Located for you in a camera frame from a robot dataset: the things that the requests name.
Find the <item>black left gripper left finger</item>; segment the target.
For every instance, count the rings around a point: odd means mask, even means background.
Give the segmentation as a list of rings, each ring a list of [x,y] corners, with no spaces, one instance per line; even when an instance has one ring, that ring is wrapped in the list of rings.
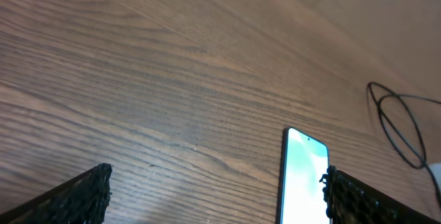
[[[11,224],[102,224],[111,199],[112,166],[102,163],[1,214]]]

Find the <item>blue Samsung Galaxy smartphone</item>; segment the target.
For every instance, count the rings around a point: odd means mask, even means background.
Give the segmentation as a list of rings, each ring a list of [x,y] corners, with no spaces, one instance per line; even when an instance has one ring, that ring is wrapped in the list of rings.
[[[329,150],[293,127],[284,129],[280,160],[277,224],[330,224],[321,181]]]

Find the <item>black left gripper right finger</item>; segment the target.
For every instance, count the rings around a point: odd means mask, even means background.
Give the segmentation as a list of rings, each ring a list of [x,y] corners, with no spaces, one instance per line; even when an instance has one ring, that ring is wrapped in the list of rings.
[[[334,166],[320,182],[333,224],[440,224]]]

